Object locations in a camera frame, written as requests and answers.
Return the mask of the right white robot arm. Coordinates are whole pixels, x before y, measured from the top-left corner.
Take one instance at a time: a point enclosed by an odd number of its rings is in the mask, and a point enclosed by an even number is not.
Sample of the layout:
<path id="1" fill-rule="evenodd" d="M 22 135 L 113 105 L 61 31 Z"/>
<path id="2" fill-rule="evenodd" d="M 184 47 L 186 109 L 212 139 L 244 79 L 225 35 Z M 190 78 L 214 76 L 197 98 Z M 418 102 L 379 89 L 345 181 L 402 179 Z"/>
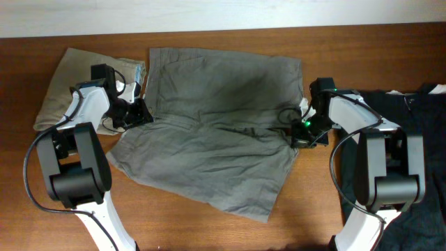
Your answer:
<path id="1" fill-rule="evenodd" d="M 355 200 L 339 193 L 353 210 L 343 229 L 330 239 L 328 248 L 375 250 L 390 223 L 424 198 L 422 135 L 406 132 L 386 119 L 368 106 L 358 91 L 337 89 L 331 77 L 313 81 L 310 94 L 308 110 L 299 112 L 291 122 L 291 147 L 310 149 L 326 144 L 325 136 L 330 130 L 345 130 L 346 136 L 333 148 L 329 159 L 332 182 L 338 185 L 333 167 L 336 152 L 349 139 L 357 144 Z"/>

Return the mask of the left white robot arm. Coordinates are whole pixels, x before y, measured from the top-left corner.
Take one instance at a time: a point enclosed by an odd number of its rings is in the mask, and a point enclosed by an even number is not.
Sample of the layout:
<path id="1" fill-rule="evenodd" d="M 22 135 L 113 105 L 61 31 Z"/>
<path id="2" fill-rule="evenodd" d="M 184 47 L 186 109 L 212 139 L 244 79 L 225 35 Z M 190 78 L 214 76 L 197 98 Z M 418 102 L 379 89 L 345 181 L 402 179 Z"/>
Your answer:
<path id="1" fill-rule="evenodd" d="M 138 250 L 114 207 L 112 174 L 97 135 L 112 105 L 140 104 L 138 82 L 91 80 L 70 89 L 61 120 L 35 143 L 47 193 L 76 215 L 99 250 Z"/>

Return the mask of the grey shorts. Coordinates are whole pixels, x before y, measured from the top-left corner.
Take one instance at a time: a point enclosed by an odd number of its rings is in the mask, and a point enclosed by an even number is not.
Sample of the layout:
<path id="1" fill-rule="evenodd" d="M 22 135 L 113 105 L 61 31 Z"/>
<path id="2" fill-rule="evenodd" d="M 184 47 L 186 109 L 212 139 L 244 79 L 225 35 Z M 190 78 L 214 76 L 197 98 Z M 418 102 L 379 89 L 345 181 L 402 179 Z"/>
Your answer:
<path id="1" fill-rule="evenodd" d="M 107 159 L 142 185 L 267 222 L 298 156 L 285 129 L 304 96 L 301 60 L 162 47 L 149 61 L 154 120 Z"/>

